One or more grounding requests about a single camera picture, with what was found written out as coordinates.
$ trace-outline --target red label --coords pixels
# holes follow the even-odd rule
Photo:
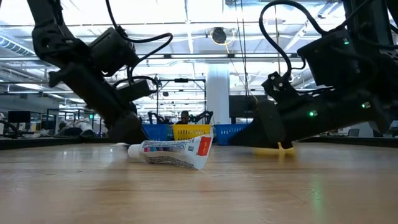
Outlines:
[[[207,156],[211,144],[211,138],[202,137],[199,143],[198,156]]]

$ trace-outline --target computer monitor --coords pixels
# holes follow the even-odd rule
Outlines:
[[[257,95],[257,100],[265,100],[267,96]],[[256,100],[253,96],[229,96],[229,117],[236,118],[253,118],[256,110]]]
[[[8,122],[10,123],[30,123],[30,111],[8,111]]]

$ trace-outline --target yellow object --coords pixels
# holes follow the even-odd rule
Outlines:
[[[295,154],[295,149],[294,147],[291,147],[290,149],[284,149],[278,143],[279,149],[268,149],[268,148],[254,148],[253,153],[254,155],[257,156],[268,156],[268,155],[280,155],[280,154],[289,154],[289,155],[294,155]]]
[[[174,140],[188,140],[204,134],[210,134],[210,124],[175,124],[173,125]]]

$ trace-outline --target yellow basket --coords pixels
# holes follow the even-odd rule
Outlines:
[[[173,125],[174,140],[188,140],[210,134],[210,124],[175,124]]]

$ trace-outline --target desk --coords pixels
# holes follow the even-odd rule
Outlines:
[[[0,151],[1,223],[396,223],[396,149],[296,150],[278,162],[215,146],[204,171],[109,144]]]

